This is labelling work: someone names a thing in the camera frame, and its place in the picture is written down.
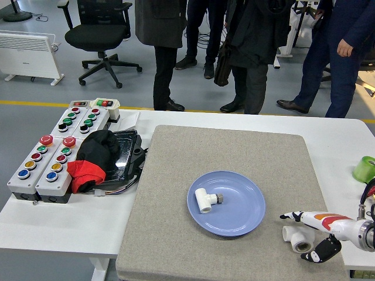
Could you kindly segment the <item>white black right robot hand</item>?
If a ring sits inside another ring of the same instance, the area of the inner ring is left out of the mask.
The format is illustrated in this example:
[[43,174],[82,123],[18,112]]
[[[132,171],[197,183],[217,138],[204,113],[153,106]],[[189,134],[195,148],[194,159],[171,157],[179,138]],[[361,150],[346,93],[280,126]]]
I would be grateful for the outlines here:
[[294,211],[280,215],[281,219],[290,218],[296,222],[328,233],[329,236],[321,241],[313,250],[301,254],[301,258],[312,263],[324,263],[341,251],[342,241],[350,241],[360,246],[360,227],[364,221],[357,221],[344,215],[317,211]]

